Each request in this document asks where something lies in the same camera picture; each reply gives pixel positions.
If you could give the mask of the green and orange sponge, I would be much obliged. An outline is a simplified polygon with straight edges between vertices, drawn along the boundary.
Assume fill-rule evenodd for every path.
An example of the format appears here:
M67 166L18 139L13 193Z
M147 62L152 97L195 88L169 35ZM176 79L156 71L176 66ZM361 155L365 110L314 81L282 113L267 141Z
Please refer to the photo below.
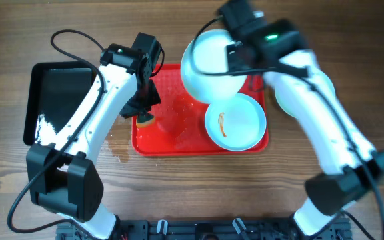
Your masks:
M155 122L154 115L150 113L139 114L136 118L136 127L144 128Z

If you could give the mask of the light blue plate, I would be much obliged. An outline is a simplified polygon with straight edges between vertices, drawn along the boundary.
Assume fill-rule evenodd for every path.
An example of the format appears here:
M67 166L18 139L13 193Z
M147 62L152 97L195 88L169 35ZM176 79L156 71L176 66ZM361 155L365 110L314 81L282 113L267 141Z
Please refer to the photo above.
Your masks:
M181 60L181 80L192 98L210 104L230 99L242 88L245 75L218 75L227 72L225 48L232 43L228 31L214 29L187 46Z
M332 81L330 80L330 78L324 72L322 72L321 70L316 71L315 74L319 77L319 82L324 84L330 90L330 92L334 96L336 96L335 86L332 83ZM287 102L287 98L278 89L275 89L274 92L275 92L276 101L277 101L278 105L280 106L280 108L284 112L286 112L286 114L288 114L291 117L295 118L294 110L290 106L290 104Z
M228 100L208 106L205 129L219 147L228 151L245 151L263 139L267 118L263 107L254 98L237 93Z

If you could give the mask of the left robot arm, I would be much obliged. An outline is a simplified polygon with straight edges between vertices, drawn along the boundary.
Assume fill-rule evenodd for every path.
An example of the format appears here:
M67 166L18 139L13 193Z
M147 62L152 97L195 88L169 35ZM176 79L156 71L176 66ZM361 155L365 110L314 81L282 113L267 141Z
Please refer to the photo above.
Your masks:
M95 164L118 116L136 117L142 126L154 121L150 111L161 98L152 78L164 58L157 38L145 33L131 47L103 48L99 67L77 57L96 72L94 83L48 145L32 144L26 155L29 182L18 197L29 193L33 204L63 216L61 222L71 224L80 239L126 239L119 217L101 202L104 187Z

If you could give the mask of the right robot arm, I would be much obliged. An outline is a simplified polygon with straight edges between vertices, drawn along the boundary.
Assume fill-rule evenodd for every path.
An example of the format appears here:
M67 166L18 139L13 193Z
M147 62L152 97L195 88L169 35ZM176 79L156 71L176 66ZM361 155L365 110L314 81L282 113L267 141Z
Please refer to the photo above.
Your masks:
M280 92L308 136L321 173L306 180L307 199L293 214L302 237L312 239L367 193L382 203L384 150L377 150L352 122L324 84L314 52L287 19L268 23L247 1L218 9L234 44L228 51L230 75L261 75Z

